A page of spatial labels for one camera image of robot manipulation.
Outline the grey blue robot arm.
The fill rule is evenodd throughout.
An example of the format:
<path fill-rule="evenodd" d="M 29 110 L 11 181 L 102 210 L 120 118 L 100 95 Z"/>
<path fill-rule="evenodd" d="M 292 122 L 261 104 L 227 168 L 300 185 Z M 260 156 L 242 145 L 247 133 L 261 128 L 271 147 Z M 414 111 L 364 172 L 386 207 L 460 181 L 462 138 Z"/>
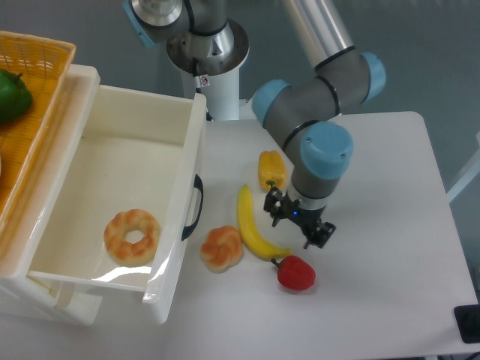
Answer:
<path fill-rule="evenodd" d="M 272 185 L 264 209 L 321 248 L 335 231 L 323 211 L 353 153 L 352 137 L 332 120 L 378 95 L 386 71 L 374 54 L 356 49 L 331 1 L 283 5 L 315 76 L 297 87 L 272 80 L 251 99 L 257 121 L 293 164 L 287 189 Z M 184 95 L 205 96 L 207 119 L 239 118 L 239 70 L 250 46 L 225 1 L 126 1 L 123 8 L 145 47 L 165 43 Z"/>

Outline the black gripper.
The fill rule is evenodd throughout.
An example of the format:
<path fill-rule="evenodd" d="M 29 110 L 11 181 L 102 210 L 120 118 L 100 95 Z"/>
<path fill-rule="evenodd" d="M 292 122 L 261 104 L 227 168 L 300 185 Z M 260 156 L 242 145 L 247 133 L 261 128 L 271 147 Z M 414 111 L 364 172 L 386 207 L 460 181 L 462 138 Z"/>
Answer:
<path fill-rule="evenodd" d="M 323 222 L 322 215 L 328 204 L 328 198 L 310 199 L 301 197 L 291 199 L 277 187 L 272 187 L 265 195 L 263 210 L 269 213 L 272 226 L 276 227 L 282 219 L 288 219 L 303 232 L 306 241 L 304 249 L 310 246 L 323 248 L 336 230 L 333 223 Z"/>

